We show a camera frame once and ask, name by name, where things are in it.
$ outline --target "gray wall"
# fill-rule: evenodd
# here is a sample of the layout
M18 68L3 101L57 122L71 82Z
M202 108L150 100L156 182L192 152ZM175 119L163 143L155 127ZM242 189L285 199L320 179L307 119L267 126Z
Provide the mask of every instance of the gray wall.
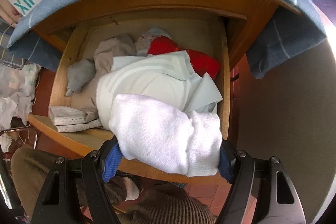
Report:
M243 58L239 75L238 148L253 157L281 159L310 223L335 194L330 187L336 172L336 63L329 43L261 80L253 78Z

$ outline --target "drawer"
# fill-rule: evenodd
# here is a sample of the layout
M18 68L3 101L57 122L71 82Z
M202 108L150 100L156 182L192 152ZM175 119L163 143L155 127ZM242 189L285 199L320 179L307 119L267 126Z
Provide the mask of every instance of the drawer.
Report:
M226 33L223 18L218 15L185 9L152 9L105 16L77 25L63 52L54 80L50 105L76 108L80 98L74 94L66 97L67 68L82 59L93 58L99 43L123 33L135 42L151 27L159 27L171 34L173 40L183 48L204 52L221 64L215 83L223 101L218 104L221 132L227 139L230 111L230 69ZM29 115L29 121L49 137L68 149L85 156L99 149L105 140L113 137L107 130L93 128L76 133L58 133L48 117ZM179 174L167 174L137 160L122 159L119 170L135 175L186 183L226 183L219 175L187 178Z

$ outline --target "screw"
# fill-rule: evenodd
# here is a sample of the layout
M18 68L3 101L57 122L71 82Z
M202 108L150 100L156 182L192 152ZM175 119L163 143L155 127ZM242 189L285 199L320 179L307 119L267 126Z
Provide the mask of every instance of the screw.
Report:
M63 161L64 161L63 157L59 157L59 158L56 159L57 164L61 164Z
M277 157L271 157L271 161L272 163L278 164L280 162L280 160Z
M246 156L246 152L244 151L244 150L238 150L237 151L237 155L239 156L239 157L245 157Z
M99 151L98 150L93 150L90 152L90 157L91 158L95 158L99 155Z

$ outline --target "red cloth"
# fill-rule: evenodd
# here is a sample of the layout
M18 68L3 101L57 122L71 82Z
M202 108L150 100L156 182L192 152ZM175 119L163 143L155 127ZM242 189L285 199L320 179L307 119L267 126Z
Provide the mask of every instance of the red cloth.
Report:
M182 50L184 49L180 48L173 40L161 36L152 41L148 54L159 55ZM199 76L203 77L207 72L212 79L216 78L221 65L215 59L205 53L194 50L186 49L186 52L189 55L190 63L193 66L194 71Z

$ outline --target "blue gripper pad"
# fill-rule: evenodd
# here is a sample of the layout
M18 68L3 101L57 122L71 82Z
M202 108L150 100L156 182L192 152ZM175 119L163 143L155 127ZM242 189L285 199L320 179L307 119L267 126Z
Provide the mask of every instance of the blue gripper pad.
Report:
M101 175L105 183L109 182L110 178L115 176L122 157L123 155L120 151L119 144L116 143L108 153L105 160L104 170Z
M218 171L220 173L220 176L226 179L227 182L233 182L234 176L231 170L231 162L223 147L220 148Z

